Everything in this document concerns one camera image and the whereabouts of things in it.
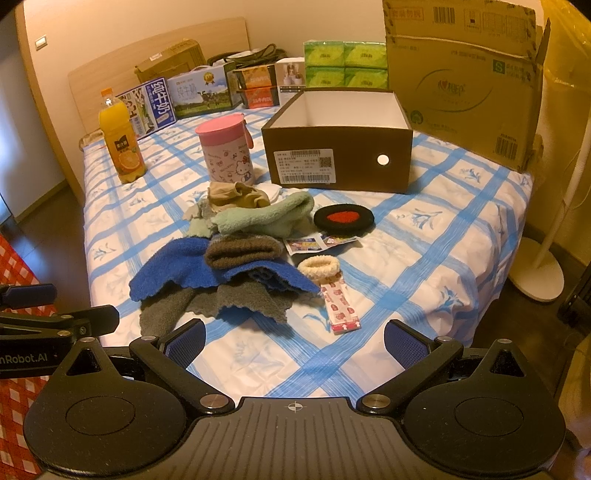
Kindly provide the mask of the grey microfibre cloth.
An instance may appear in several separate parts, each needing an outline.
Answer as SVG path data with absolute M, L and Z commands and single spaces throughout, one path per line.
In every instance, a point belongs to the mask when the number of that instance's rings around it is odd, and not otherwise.
M 287 309 L 295 299 L 297 292 L 270 291 L 253 280 L 211 288 L 184 288 L 168 283 L 156 295 L 141 301 L 140 333 L 163 337 L 175 329 L 185 312 L 216 317 L 230 307 L 259 312 L 276 322 L 286 322 Z

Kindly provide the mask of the blue fluffy towel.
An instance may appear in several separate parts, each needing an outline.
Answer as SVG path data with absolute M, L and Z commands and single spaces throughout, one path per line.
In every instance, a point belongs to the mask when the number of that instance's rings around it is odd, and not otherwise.
M 242 274 L 273 290 L 320 292 L 318 285 L 283 259 L 256 260 L 229 269 L 212 269 L 204 258 L 208 244 L 202 238 L 179 238 L 168 242 L 131 279 L 130 298 L 145 300 L 168 283 L 181 288 L 213 288 Z

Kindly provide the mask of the brown striped sock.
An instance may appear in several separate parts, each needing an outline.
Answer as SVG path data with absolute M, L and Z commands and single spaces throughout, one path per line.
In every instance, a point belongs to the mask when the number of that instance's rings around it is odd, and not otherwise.
M 212 269 L 224 270 L 257 260 L 280 258 L 283 251 L 283 243 L 269 235 L 218 235 L 205 250 L 204 260 Z

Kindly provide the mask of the blue white leaflet packet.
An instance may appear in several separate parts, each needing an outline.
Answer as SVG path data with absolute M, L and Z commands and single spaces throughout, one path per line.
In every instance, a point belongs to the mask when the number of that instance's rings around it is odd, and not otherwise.
M 290 254 L 290 256 L 294 256 L 297 254 L 317 254 L 358 240 L 358 236 L 342 237 L 324 233 L 314 233 L 301 238 L 287 238 L 283 240 L 283 243 L 287 248 L 287 253 Z

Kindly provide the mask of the black red round pad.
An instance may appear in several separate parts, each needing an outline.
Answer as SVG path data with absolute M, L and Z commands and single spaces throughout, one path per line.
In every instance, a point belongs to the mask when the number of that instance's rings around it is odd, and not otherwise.
M 372 211 L 356 204 L 335 204 L 315 212 L 315 226 L 331 235 L 358 235 L 375 224 Z

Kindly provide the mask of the tan beige cloth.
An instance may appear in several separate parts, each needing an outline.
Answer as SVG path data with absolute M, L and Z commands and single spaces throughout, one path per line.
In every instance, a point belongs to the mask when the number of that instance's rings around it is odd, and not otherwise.
M 270 198 L 263 190 L 235 182 L 211 182 L 207 200 L 215 213 L 229 208 L 263 208 L 270 206 Z

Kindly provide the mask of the light green towel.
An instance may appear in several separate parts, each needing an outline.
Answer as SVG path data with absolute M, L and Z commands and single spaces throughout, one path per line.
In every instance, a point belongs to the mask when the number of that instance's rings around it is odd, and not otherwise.
M 315 206 L 310 193 L 298 191 L 262 208 L 232 207 L 214 213 L 206 198 L 189 207 L 183 219 L 189 222 L 188 236 L 211 238 L 214 234 L 247 233 L 287 238 L 304 221 L 310 220 Z

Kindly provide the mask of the white cloth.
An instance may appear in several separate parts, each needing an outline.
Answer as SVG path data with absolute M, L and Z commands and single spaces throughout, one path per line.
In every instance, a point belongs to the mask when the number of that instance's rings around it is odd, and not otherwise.
M 270 200 L 270 204 L 276 202 L 277 199 L 280 198 L 281 187 L 280 185 L 276 185 L 273 183 L 262 183 L 257 184 L 256 189 L 263 191 L 266 194 L 267 198 Z

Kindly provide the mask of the orange juice bottle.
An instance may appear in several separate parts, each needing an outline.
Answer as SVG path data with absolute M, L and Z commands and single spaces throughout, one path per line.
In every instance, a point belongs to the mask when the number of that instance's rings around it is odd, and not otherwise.
M 120 181 L 131 183 L 142 177 L 146 167 L 132 127 L 129 112 L 111 88 L 101 91 L 103 106 L 98 123 Z

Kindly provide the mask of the blue milk carton box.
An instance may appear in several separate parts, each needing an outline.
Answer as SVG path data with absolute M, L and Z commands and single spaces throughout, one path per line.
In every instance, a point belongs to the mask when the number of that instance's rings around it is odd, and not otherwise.
M 176 122 L 167 82 L 163 77 L 142 83 L 117 95 L 117 98 L 126 105 L 137 139 Z

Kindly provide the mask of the wooden headboard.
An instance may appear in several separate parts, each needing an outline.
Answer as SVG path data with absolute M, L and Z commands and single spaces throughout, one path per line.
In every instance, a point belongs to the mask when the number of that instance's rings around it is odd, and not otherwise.
M 178 28 L 102 55 L 68 74 L 71 93 L 84 130 L 90 133 L 98 128 L 102 89 L 111 87 L 115 93 L 120 93 L 137 86 L 139 81 L 134 73 L 135 67 L 149 56 L 184 39 L 197 41 L 207 58 L 249 49 L 245 18 L 235 17 Z

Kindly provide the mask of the cow picture milk box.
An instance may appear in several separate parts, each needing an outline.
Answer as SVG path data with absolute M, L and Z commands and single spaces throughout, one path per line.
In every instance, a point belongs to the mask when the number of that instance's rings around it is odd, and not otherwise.
M 199 66 L 167 80 L 168 93 L 178 119 L 235 109 L 238 94 L 235 64 Z

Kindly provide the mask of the orange black gift box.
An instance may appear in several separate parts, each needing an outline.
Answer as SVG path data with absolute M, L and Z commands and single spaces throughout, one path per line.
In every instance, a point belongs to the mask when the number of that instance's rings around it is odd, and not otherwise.
M 273 64 L 238 68 L 233 73 L 238 79 L 238 93 L 245 108 L 266 108 L 280 104 Z

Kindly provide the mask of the large cardboard box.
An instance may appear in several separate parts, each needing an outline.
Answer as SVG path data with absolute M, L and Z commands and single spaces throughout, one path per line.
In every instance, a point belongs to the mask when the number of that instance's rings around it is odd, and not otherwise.
M 516 1 L 386 1 L 389 87 L 411 126 L 527 168 L 551 23 Z

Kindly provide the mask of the white wall switch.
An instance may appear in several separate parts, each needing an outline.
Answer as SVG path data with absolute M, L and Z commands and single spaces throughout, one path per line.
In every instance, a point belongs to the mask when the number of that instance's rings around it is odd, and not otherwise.
M 35 41 L 35 49 L 37 51 L 45 48 L 48 45 L 47 36 L 43 35 Z

